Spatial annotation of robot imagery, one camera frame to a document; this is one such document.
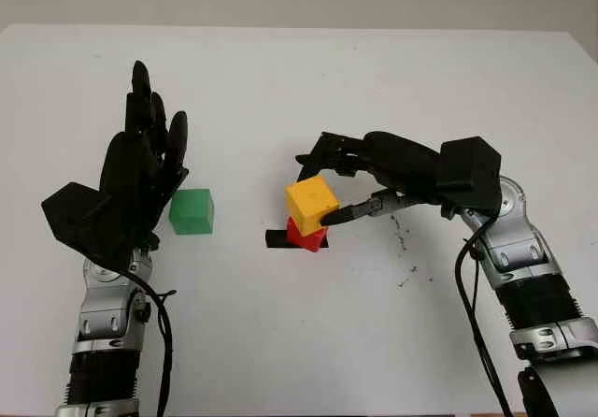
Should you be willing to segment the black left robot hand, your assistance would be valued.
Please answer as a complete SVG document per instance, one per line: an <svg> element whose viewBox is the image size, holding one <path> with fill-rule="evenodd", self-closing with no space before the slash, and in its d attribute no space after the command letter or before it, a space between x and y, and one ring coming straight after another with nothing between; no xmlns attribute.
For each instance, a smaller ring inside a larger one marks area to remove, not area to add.
<svg viewBox="0 0 598 417"><path fill-rule="evenodd" d="M125 235L135 248L158 249L154 229L189 174L183 165L187 142L186 112L180 110L168 121L163 99L150 86L147 67L135 61L124 129L110 141L100 177L100 191L117 200L124 212Z"/></svg>

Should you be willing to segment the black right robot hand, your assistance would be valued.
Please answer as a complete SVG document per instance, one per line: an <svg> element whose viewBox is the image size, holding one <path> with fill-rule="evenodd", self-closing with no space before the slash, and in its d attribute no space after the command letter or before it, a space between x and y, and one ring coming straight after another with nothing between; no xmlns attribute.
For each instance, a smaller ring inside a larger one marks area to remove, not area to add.
<svg viewBox="0 0 598 417"><path fill-rule="evenodd" d="M325 214L320 219L324 226L364 216L377 217L420 204L442 203L436 190L439 153L394 134L375 131L358 139L323 132L311 152L298 154L295 160L302 166L298 180L312 178L326 169L352 178L364 171L383 187L360 204Z"/></svg>

